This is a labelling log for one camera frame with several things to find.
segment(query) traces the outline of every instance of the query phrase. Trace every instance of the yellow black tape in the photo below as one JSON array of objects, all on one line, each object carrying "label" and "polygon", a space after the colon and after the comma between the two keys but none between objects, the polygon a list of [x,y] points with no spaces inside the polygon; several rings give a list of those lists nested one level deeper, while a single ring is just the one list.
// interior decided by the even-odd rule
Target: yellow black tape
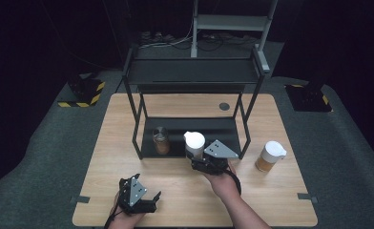
[{"label": "yellow black tape", "polygon": [[98,99],[100,98],[101,92],[105,86],[105,82],[101,82],[95,90],[95,94],[91,101],[79,102],[79,101],[58,101],[59,107],[92,107],[94,106]]},{"label": "yellow black tape", "polygon": [[325,95],[323,95],[322,99],[323,99],[324,105],[329,104],[329,100],[327,100],[327,97]]}]

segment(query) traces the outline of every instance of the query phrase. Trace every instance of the human hand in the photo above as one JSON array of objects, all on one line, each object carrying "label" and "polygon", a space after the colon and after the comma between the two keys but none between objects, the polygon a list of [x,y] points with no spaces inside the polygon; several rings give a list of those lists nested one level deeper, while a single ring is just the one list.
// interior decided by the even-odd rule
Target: human hand
[{"label": "human hand", "polygon": [[[233,174],[236,174],[235,168],[232,166],[231,162],[228,161],[229,169]],[[221,199],[225,200],[227,198],[240,198],[240,194],[237,188],[237,184],[232,179],[231,176],[223,173],[218,176],[204,174],[204,176],[210,181],[211,187],[214,193]]]},{"label": "human hand", "polygon": [[119,192],[116,193],[114,199],[114,206],[110,211],[110,215],[115,211],[115,217],[111,222],[109,228],[113,229],[131,229],[136,226],[136,224],[146,215],[146,213],[138,213],[138,214],[125,214],[122,212],[122,209],[117,205]]}]

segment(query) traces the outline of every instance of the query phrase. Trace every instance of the cup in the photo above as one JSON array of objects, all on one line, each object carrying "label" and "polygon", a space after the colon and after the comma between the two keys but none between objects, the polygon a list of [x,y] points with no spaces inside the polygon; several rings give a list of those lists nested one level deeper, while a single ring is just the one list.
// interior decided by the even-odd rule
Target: cup
[{"label": "cup", "polygon": [[170,151],[170,141],[166,128],[156,127],[153,136],[157,153],[160,155],[167,155]]},{"label": "cup", "polygon": [[277,161],[285,158],[286,154],[277,141],[268,141],[256,160],[256,167],[262,172],[269,172]]},{"label": "cup", "polygon": [[184,134],[184,140],[186,142],[186,154],[187,156],[193,156],[195,158],[202,158],[205,145],[205,137],[199,132],[186,132]]}]

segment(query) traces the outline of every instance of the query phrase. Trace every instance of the small jar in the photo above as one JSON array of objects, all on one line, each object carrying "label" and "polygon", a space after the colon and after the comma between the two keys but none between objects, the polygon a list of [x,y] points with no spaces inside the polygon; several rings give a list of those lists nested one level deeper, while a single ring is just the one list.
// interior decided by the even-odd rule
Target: small jar
[{"label": "small jar", "polygon": [[167,155],[170,151],[169,133],[164,127],[154,129],[154,144],[158,154]]}]

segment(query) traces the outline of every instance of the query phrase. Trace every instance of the human arm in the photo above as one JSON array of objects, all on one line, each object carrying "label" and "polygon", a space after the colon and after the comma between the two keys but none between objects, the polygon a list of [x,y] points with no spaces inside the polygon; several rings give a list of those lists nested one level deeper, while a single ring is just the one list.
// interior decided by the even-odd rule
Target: human arm
[{"label": "human arm", "polygon": [[136,226],[136,224],[146,215],[145,213],[139,214],[132,214],[127,215],[122,212],[122,209],[118,206],[117,207],[117,200],[118,200],[118,193],[114,199],[114,206],[110,211],[110,216],[114,212],[113,220],[109,221],[110,225],[108,226],[109,229],[132,229]]},{"label": "human arm", "polygon": [[[236,174],[235,168],[229,163],[232,173]],[[237,185],[231,176],[222,174],[212,176],[204,174],[210,181],[214,193],[221,199],[231,217],[234,227],[246,228],[270,228],[267,223],[241,198]]]}]

